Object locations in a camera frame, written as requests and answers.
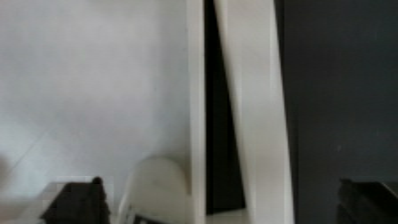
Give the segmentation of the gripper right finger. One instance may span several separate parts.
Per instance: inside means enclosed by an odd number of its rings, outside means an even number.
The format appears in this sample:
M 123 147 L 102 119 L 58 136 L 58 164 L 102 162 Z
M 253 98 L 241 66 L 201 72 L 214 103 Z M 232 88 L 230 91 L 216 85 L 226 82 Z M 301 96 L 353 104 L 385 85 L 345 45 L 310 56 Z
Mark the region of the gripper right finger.
M 337 224 L 398 224 L 398 196 L 381 182 L 342 180 Z

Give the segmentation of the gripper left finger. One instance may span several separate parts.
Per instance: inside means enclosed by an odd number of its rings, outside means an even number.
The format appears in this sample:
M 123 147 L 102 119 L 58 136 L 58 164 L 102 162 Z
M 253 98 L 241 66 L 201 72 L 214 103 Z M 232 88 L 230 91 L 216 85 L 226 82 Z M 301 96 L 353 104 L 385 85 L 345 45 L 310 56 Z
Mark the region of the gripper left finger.
M 42 214 L 47 224 L 111 224 L 104 179 L 70 182 Z

